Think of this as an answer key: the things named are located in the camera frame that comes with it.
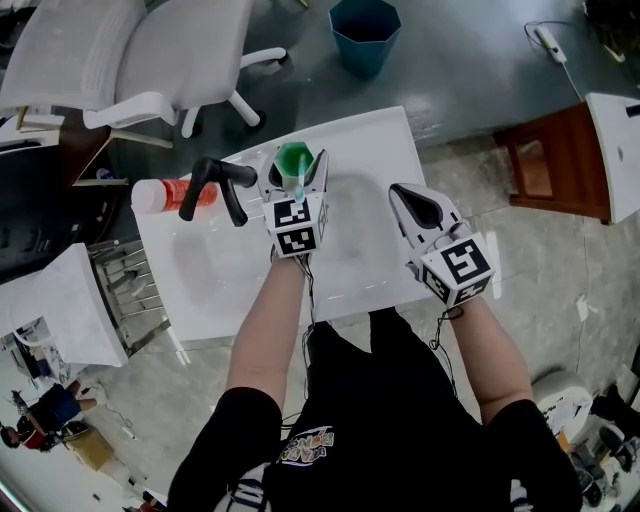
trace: white stand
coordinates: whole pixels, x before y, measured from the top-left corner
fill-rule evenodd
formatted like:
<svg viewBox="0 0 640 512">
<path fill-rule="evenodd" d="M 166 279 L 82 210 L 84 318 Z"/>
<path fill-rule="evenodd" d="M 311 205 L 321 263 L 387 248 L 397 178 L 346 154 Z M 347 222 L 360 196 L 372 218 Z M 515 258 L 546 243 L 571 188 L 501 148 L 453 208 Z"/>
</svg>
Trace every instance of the white stand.
<svg viewBox="0 0 640 512">
<path fill-rule="evenodd" d="M 284 48 L 269 48 L 268 50 L 249 53 L 248 55 L 243 56 L 240 60 L 240 69 L 259 62 L 284 59 L 286 56 L 287 51 Z M 242 119 L 244 119 L 245 123 L 249 126 L 255 127 L 260 124 L 260 116 L 246 101 L 244 101 L 242 96 L 238 94 L 238 91 L 233 91 L 233 94 L 229 98 L 229 103 L 233 105 L 233 108 L 238 111 L 238 114 L 242 116 Z M 184 123 L 182 124 L 182 136 L 186 139 L 193 135 L 193 125 L 196 122 L 199 110 L 200 107 L 190 108 L 187 110 L 187 115 L 185 116 Z"/>
</svg>

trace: concrete floor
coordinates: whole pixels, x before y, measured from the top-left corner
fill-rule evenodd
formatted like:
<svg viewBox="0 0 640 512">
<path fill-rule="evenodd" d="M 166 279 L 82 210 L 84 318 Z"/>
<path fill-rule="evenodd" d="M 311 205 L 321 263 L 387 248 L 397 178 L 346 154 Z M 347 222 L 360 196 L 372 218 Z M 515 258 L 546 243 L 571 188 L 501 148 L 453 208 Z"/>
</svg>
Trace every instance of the concrete floor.
<svg viewBox="0 0 640 512">
<path fill-rule="evenodd" d="M 522 350 L 533 376 L 554 366 L 578 372 L 599 389 L 630 363 L 640 336 L 640 217 L 603 227 L 596 220 L 508 207 L 508 159 L 487 134 L 574 104 L 562 69 L 532 46 L 523 24 L 532 20 L 582 23 L 580 2 L 542 0 L 392 1 L 403 21 L 400 37 L 379 77 L 361 82 L 340 65 L 328 27 L 334 0 L 256 0 L 246 52 L 284 46 L 290 61 L 243 71 L 239 92 L 266 111 L 266 126 L 249 134 L 229 105 L 204 110 L 200 137 L 184 140 L 179 128 L 160 123 L 141 132 L 175 140 L 174 151 L 134 143 L 111 148 L 116 171 L 133 180 L 178 177 L 203 154 L 224 157 L 293 130 L 392 105 L 404 105 L 428 185 L 447 193 L 477 229 L 498 247 L 500 272 L 486 300 Z M 568 68 L 582 94 L 638 94 L 630 69 L 615 64 L 588 39 L 586 29 L 550 25 L 563 45 Z M 434 147 L 444 141 L 476 136 Z M 113 236 L 135 232 L 128 208 Z M 593 307 L 581 323 L 576 300 Z M 415 331 L 433 336 L 442 306 L 435 300 L 400 308 Z M 366 315 L 336 322 L 339 331 L 365 348 Z M 90 415 L 116 448 L 117 456 L 166 493 L 171 478 L 219 399 L 226 379 L 230 339 L 175 348 L 158 343 L 133 357 L 128 367 L 99 371 L 110 404 L 133 421 L 131 440 L 119 419 L 100 408 Z M 452 361 L 462 403 L 474 415 L 452 331 L 443 345 Z M 292 364 L 285 414 L 303 404 L 304 366 L 300 346 Z"/>
<path fill-rule="evenodd" d="M 419 145 L 419 153 L 427 185 L 455 197 L 476 229 L 495 240 L 499 272 L 485 299 L 524 354 L 532 377 L 553 367 L 578 368 L 586 385 L 597 390 L 623 364 L 629 366 L 640 338 L 640 216 L 605 227 L 595 219 L 509 207 L 510 164 L 487 137 L 435 148 Z M 583 295 L 593 307 L 584 324 L 576 308 Z M 398 309 L 428 340 L 443 307 L 430 299 Z M 346 339 L 368 349 L 366 314 L 334 325 Z M 448 324 L 441 339 L 453 362 L 460 400 L 477 417 Z M 148 476 L 152 489 L 166 493 L 222 394 L 231 342 L 185 344 L 187 350 L 179 354 L 171 343 L 154 343 L 129 366 L 97 372 L 111 407 L 132 420 L 138 440 L 123 433 L 119 419 L 103 408 L 90 413 L 89 420 L 123 462 Z M 304 381 L 298 342 L 285 415 L 301 410 Z"/>
</svg>

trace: cardboard box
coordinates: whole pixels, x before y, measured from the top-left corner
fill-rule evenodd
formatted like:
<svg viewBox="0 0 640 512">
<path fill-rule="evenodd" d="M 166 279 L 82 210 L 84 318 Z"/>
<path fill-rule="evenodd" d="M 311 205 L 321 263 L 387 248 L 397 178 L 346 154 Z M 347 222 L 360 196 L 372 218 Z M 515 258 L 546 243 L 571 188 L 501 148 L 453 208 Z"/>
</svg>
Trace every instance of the cardboard box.
<svg viewBox="0 0 640 512">
<path fill-rule="evenodd" d="M 111 445 L 95 428 L 66 444 L 94 471 L 99 471 L 107 461 L 111 460 L 114 453 Z"/>
</svg>

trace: person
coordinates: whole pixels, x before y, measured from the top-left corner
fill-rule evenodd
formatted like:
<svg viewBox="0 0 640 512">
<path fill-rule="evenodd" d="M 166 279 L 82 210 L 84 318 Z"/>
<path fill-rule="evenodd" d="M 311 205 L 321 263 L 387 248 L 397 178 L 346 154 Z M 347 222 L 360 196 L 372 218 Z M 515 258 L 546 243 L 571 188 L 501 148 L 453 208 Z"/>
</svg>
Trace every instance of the person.
<svg viewBox="0 0 640 512">
<path fill-rule="evenodd" d="M 0 428 L 0 437 L 9 448 L 21 444 L 30 450 L 48 452 L 56 444 L 56 436 L 64 425 L 81 411 L 98 405 L 98 399 L 77 400 L 80 383 L 73 381 L 66 389 L 55 384 L 31 407 L 22 411 L 16 428 Z"/>
<path fill-rule="evenodd" d="M 128 507 L 123 508 L 124 512 L 165 512 L 167 508 L 154 498 L 150 493 L 145 491 L 142 495 L 143 503 L 140 508 Z"/>
<path fill-rule="evenodd" d="M 273 261 L 226 391 L 173 478 L 170 512 L 581 509 L 523 357 L 482 298 L 451 313 L 481 424 L 392 308 L 370 313 L 371 353 L 315 325 L 308 399 L 281 442 L 304 283 L 295 259 Z"/>
</svg>

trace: white table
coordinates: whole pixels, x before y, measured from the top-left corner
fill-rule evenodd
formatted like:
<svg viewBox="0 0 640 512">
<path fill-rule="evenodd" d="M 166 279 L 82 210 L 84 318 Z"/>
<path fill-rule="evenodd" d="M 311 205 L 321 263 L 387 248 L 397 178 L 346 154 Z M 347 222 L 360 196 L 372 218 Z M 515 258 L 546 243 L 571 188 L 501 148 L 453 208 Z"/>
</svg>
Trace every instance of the white table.
<svg viewBox="0 0 640 512">
<path fill-rule="evenodd" d="M 304 141 L 329 154 L 329 222 L 315 252 L 318 320 L 374 311 L 430 296 L 409 270 L 409 245 L 388 201 L 392 183 L 424 185 L 402 107 L 291 133 L 227 158 L 260 169 L 269 150 Z M 196 211 L 136 215 L 165 311 L 181 341 L 235 335 L 269 269 L 271 242 L 257 187 L 236 187 L 249 222 L 234 228 L 220 197 Z M 301 325 L 308 325 L 308 304 Z"/>
<path fill-rule="evenodd" d="M 586 100 L 607 174 L 611 221 L 620 222 L 640 210 L 640 117 L 627 114 L 640 101 L 598 93 Z"/>
<path fill-rule="evenodd" d="M 72 245 L 42 270 L 31 296 L 65 363 L 127 364 L 84 244 Z"/>
</svg>

